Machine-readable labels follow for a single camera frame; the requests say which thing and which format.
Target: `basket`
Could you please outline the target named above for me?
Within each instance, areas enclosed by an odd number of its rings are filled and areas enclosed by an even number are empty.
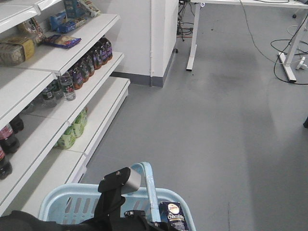
[[[128,210],[144,210],[147,220],[160,221],[158,204],[162,201],[180,202],[190,231],[196,231],[193,218],[186,202],[175,192],[155,188],[152,168],[147,162],[134,164],[131,168],[143,171],[147,187],[127,193],[121,206],[121,215]],[[101,193],[97,184],[64,184],[51,191],[43,200],[38,218],[58,224],[79,224],[94,216]]]

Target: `white table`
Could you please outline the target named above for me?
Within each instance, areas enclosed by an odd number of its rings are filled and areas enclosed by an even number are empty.
[[[283,8],[294,8],[294,9],[303,9],[305,12],[302,14],[302,17],[299,20],[297,29],[302,25],[306,25],[307,18],[306,15],[308,14],[308,5],[305,5],[299,1],[290,0],[288,3],[279,3],[284,0],[268,0],[271,2],[278,2],[278,3],[267,3],[267,2],[261,2],[257,0],[242,0],[242,4],[244,6],[271,6],[271,7],[283,7]],[[194,23],[193,23],[193,33],[192,33],[192,46],[191,46],[191,52],[188,59],[187,71],[192,71],[193,69],[193,62],[196,54],[197,44],[197,31],[198,31],[198,23],[199,23],[199,15],[200,15],[200,9],[205,6],[206,3],[212,3],[212,4],[229,4],[229,5],[241,5],[240,0],[191,0],[191,2],[197,3],[196,9],[195,9],[195,16],[194,16]],[[287,74],[287,77],[289,79],[289,82],[296,82],[296,78],[293,74],[293,71],[291,70],[290,63],[292,62],[292,59],[294,57],[297,45],[300,41],[300,39],[303,36],[305,27],[302,26],[298,33],[294,36],[292,40],[291,47],[288,51],[287,56],[285,56],[283,53],[278,53],[279,59],[281,63],[283,63],[283,67],[285,69],[285,72]]]

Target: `bottle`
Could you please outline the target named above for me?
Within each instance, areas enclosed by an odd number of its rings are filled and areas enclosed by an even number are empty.
[[[24,129],[24,122],[20,118],[19,114],[10,121],[10,125],[15,134]]]
[[[107,54],[107,49],[101,42],[97,42],[94,47],[99,50],[100,56],[102,59],[102,65],[105,65],[108,62],[108,54]]]
[[[1,149],[0,146],[0,180],[5,179],[11,173],[12,173],[12,165],[5,156],[5,152]]]
[[[106,37],[101,37],[100,42],[105,45],[107,49],[108,61],[112,59],[112,45],[111,42]]]
[[[102,59],[98,49],[93,48],[92,50],[94,69],[98,70],[102,67]]]
[[[31,101],[22,111],[22,114],[29,114],[31,112],[34,112],[35,104],[34,101]]]
[[[78,63],[79,63],[79,70],[81,72],[83,82],[85,83],[89,80],[89,77],[90,77],[89,71],[87,69],[87,66],[85,65],[83,58],[80,59]]]
[[[49,84],[45,89],[42,91],[43,96],[43,106],[48,108],[53,108],[57,105],[56,97],[54,96],[54,93],[52,92],[52,86]]]
[[[74,89],[75,90],[80,89],[83,85],[83,78],[79,70],[78,63],[76,63],[72,68],[72,78],[73,78]]]
[[[19,148],[19,140],[15,137],[10,124],[0,130],[0,145],[6,154],[15,153]]]
[[[74,100],[76,98],[76,93],[71,75],[65,72],[62,76],[59,76],[59,81],[66,100]]]
[[[54,93],[54,96],[56,97],[56,100],[60,100],[63,98],[63,91],[61,90],[60,83],[58,79],[54,79],[51,82],[52,91]]]
[[[89,71],[89,77],[94,75],[94,64],[93,64],[93,58],[90,57],[90,55],[87,53],[84,57],[84,63],[86,64],[88,71]]]

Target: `wall baseboard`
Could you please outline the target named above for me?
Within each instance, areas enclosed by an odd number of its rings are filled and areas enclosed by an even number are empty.
[[[174,59],[175,53],[177,53],[177,49],[174,49],[171,56],[170,56],[170,59],[169,59],[168,65],[166,67],[164,76],[163,77],[153,76],[152,86],[161,87],[161,88],[164,86],[164,83],[165,83],[165,80],[168,76],[168,72],[169,72],[169,69],[172,65],[172,61]],[[130,82],[132,84],[148,85],[148,86],[151,85],[151,77],[149,75],[147,76],[147,75],[139,75],[139,74],[131,74],[131,73],[123,73],[123,72],[114,71],[111,74],[111,76],[121,77],[121,78],[129,78]]]

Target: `white shelf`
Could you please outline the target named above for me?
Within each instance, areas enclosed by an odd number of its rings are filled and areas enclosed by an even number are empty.
[[[0,129],[54,79],[50,72],[0,67]]]
[[[65,120],[22,115],[25,128],[16,134],[20,148],[10,157],[13,172],[0,181],[0,214],[35,172],[53,145],[68,127]]]
[[[37,216],[46,194],[61,184],[78,182],[86,163],[126,98],[129,83],[126,78],[107,79],[88,105],[88,124],[84,133],[76,139],[71,149],[51,150],[8,207],[6,214],[18,209]]]
[[[88,104],[88,123],[82,139],[77,139],[71,151],[92,156],[110,123],[128,94],[130,81],[126,78],[109,77]]]
[[[38,15],[33,6],[0,3],[0,33]]]
[[[99,70],[96,70],[94,75],[83,84],[82,88],[76,90],[76,99],[73,101],[66,101],[63,99],[55,108],[42,108],[41,110],[36,110],[31,114],[65,119],[69,123],[73,123],[77,115],[87,105],[94,94],[99,90],[99,88],[124,58],[123,53],[113,52],[113,54],[112,60],[108,61],[108,63],[102,66]]]
[[[56,48],[41,45],[36,49],[35,55],[16,66],[17,68],[51,71],[57,75],[64,74],[75,62],[79,60],[118,20],[116,14],[101,14],[89,19],[82,27],[67,35],[81,38],[81,42],[70,49]]]
[[[44,197],[54,188],[72,183],[71,176],[81,169],[84,160],[83,153],[52,149],[4,214],[21,210],[37,216]]]

